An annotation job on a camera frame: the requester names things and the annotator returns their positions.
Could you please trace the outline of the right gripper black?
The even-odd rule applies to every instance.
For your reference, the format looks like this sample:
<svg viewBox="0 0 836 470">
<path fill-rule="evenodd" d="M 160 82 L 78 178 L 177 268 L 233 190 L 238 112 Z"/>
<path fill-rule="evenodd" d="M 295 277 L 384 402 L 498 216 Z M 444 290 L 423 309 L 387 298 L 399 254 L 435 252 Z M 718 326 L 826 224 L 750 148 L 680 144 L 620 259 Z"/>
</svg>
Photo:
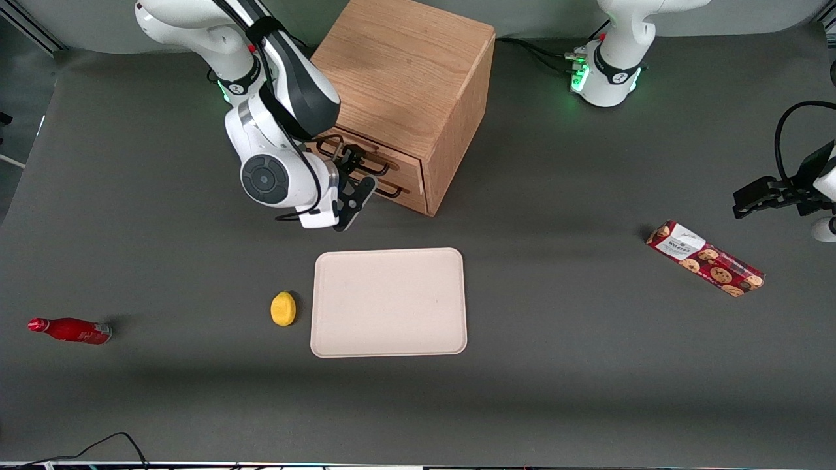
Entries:
<svg viewBox="0 0 836 470">
<path fill-rule="evenodd" d="M 346 231 L 355 216 L 355 199 L 359 194 L 357 182 L 352 178 L 364 178 L 368 175 L 362 166 L 365 155 L 365 150 L 359 145 L 345 145 L 340 149 L 340 167 L 344 167 L 344 172 L 337 172 L 337 223 L 333 227 L 336 232 Z"/>
</svg>

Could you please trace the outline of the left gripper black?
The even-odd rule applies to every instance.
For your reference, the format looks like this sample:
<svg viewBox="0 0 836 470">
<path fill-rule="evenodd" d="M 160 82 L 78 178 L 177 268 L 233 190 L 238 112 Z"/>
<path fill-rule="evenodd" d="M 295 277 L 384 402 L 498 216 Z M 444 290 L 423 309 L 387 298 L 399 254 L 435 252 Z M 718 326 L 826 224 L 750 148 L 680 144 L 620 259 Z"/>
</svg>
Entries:
<svg viewBox="0 0 836 470">
<path fill-rule="evenodd" d="M 786 184 L 783 180 L 764 176 L 750 183 L 748 188 L 748 191 L 735 191 L 733 194 L 735 219 L 786 206 L 783 197 Z M 818 211 L 834 212 L 834 142 L 828 142 L 804 158 L 796 175 L 790 178 L 786 199 L 796 206 L 800 216 Z"/>
</svg>

